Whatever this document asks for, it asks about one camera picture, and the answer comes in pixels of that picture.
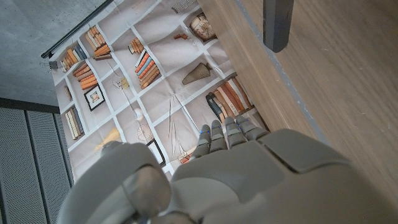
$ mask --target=bookshelf wallpaper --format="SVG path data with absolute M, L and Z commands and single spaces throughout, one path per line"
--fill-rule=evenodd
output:
M 52 74 L 75 180 L 100 158 L 98 148 L 107 140 L 155 141 L 163 156 L 152 150 L 155 145 L 150 148 L 171 177 L 194 150 L 201 126 L 218 119 L 206 95 L 236 73 L 217 38 L 203 40 L 190 28 L 202 13 L 198 3 L 179 6 L 176 13 L 178 1 L 114 1 L 52 57 L 59 67 Z M 145 54 L 154 65 L 143 88 L 145 77 L 140 82 L 136 65 Z M 202 78 L 195 80 L 190 72 L 200 63 Z M 188 74 L 195 81 L 184 85 Z M 249 109 L 244 116 L 263 126 L 256 109 Z M 68 123 L 74 118 L 81 123 L 76 133 Z

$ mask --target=decorative object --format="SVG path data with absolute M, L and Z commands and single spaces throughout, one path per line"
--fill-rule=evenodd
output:
M 174 39 L 182 38 L 184 40 L 188 39 L 188 36 L 186 34 L 177 34 L 174 36 Z
M 98 149 L 101 149 L 106 143 L 110 141 L 117 141 L 120 138 L 120 133 L 117 128 L 113 128 L 107 137 L 104 139 L 104 141 L 101 142 L 101 144 L 97 145 L 95 147 L 95 150 L 97 151 Z
M 67 95 L 69 101 L 72 101 L 72 95 L 70 94 L 69 88 L 67 86 L 64 86 L 65 88 L 65 94 Z
M 217 38 L 216 33 L 211 27 L 209 21 L 207 21 L 204 13 L 196 16 L 189 25 L 193 33 L 201 38 L 202 41 Z
M 88 90 L 85 93 L 85 98 L 88 103 L 88 107 L 90 111 L 93 111 L 97 108 L 100 104 L 105 102 L 104 95 L 100 89 L 100 86 L 96 85 L 92 89 Z
M 199 65 L 188 73 L 188 75 L 182 80 L 182 84 L 186 85 L 199 79 L 209 77 L 211 69 L 212 68 L 209 63 L 206 65 L 204 63 L 199 63 Z
M 142 124 L 138 127 L 137 137 L 140 141 L 149 142 L 153 140 L 154 135 L 147 124 Z

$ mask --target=framed picture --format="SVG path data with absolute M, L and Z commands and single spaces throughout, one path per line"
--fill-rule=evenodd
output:
M 151 140 L 150 142 L 148 142 L 147 146 L 148 146 L 149 150 L 155 156 L 155 158 L 156 158 L 157 162 L 159 163 L 159 165 L 161 167 L 166 165 L 166 160 L 164 159 L 163 153 L 160 150 L 160 147 L 157 144 L 156 140 L 155 139 Z
M 105 102 L 104 95 L 100 86 L 96 85 L 85 93 L 85 98 L 88 103 L 90 111 L 93 111 L 97 106 Z

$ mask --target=metal grille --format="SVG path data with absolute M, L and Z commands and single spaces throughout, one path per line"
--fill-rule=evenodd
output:
M 60 114 L 55 114 L 54 117 L 55 117 L 55 121 L 56 121 L 55 125 L 57 126 L 58 137 L 59 137 L 60 142 L 61 142 L 61 148 L 62 148 L 62 152 L 63 152 L 63 159 L 65 160 L 65 165 L 67 167 L 69 183 L 72 186 L 73 183 L 74 183 L 73 173 L 72 173 L 72 166 L 70 165 L 67 139 L 65 138 L 65 133 L 63 132 L 62 118 L 61 118 Z
M 28 111 L 27 117 L 49 221 L 55 223 L 70 190 L 57 129 L 50 113 Z
M 22 110 L 0 108 L 0 186 L 8 223 L 47 223 Z

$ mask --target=wooden surface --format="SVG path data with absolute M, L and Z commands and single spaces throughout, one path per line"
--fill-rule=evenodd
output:
M 322 134 L 398 206 L 398 4 L 295 0 L 289 44 L 274 54 L 296 102 L 234 0 L 198 0 L 271 131 Z M 242 1 L 262 33 L 262 0 Z

